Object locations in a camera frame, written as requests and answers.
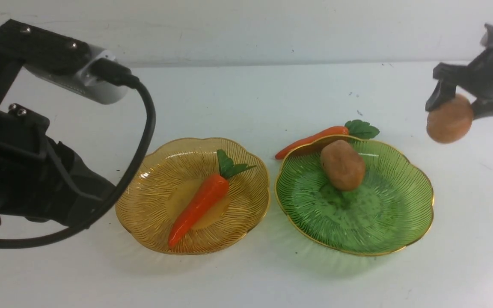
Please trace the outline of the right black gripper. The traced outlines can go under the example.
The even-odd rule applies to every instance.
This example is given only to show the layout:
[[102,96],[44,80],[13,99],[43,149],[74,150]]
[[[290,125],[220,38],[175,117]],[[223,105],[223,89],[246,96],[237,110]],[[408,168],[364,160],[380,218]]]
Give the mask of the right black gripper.
[[[432,78],[437,83],[426,101],[427,113],[454,99],[460,88],[475,97],[471,104],[474,120],[493,117],[493,25],[484,27],[486,33],[481,39],[484,51],[468,65],[440,62],[433,68]],[[467,86],[469,72],[471,80]]]

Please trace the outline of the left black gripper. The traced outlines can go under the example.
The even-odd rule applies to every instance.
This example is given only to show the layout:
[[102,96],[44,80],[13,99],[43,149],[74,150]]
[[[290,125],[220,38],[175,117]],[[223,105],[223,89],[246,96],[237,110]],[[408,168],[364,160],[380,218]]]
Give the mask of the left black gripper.
[[115,189],[74,150],[47,137],[48,125],[41,115],[0,111],[0,224],[12,215],[74,226]]

